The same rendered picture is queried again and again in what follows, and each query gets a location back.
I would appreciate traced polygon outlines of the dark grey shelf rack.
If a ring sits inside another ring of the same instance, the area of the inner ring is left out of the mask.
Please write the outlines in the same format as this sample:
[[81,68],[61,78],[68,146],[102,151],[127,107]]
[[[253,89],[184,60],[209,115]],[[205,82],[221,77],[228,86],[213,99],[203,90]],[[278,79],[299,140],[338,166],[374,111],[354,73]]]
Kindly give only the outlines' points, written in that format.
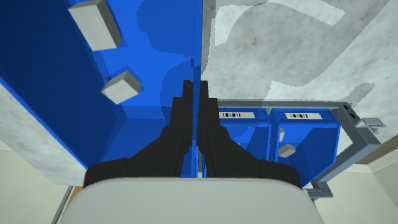
[[[388,128],[379,118],[360,119],[347,102],[218,101],[218,108],[265,108],[268,116],[272,108],[331,111],[353,143],[336,156],[331,167],[311,181],[314,189],[302,189],[314,201],[319,198],[333,198],[327,182],[380,147],[382,144],[373,133],[380,134]],[[371,127],[373,133],[368,127]]]

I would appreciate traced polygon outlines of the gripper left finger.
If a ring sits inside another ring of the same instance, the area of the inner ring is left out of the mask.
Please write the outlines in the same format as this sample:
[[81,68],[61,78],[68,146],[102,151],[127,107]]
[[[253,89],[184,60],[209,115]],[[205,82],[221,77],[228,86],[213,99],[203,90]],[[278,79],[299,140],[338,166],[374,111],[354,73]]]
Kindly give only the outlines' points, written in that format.
[[193,82],[183,81],[182,97],[173,97],[170,124],[156,140],[131,158],[120,158],[90,166],[83,189],[113,178],[180,178],[184,155],[192,146]]

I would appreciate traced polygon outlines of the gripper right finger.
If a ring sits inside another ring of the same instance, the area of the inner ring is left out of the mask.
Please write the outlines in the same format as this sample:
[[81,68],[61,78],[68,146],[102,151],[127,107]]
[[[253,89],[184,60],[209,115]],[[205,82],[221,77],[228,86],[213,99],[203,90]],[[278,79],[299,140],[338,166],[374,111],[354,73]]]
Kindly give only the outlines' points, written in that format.
[[217,98],[209,98],[208,81],[202,80],[196,146],[204,155],[208,178],[273,179],[301,189],[300,176],[294,167],[256,159],[230,138],[228,130],[220,125]]

